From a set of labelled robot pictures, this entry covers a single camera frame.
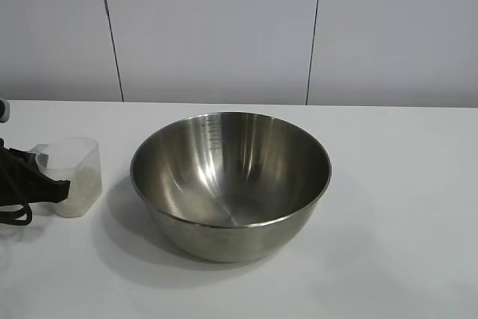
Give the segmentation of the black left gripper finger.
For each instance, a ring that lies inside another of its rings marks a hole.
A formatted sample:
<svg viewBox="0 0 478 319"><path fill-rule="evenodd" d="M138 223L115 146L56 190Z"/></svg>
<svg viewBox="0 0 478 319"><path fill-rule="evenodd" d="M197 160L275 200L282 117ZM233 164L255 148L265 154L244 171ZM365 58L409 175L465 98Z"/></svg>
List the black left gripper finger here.
<svg viewBox="0 0 478 319"><path fill-rule="evenodd" d="M31 151L22 151L19 149L8 148L5 149L7 157L28 166L36 166L36 153Z"/></svg>
<svg viewBox="0 0 478 319"><path fill-rule="evenodd" d="M35 166L1 162L1 205L27 203L59 203L69 195L70 181L53 180Z"/></svg>

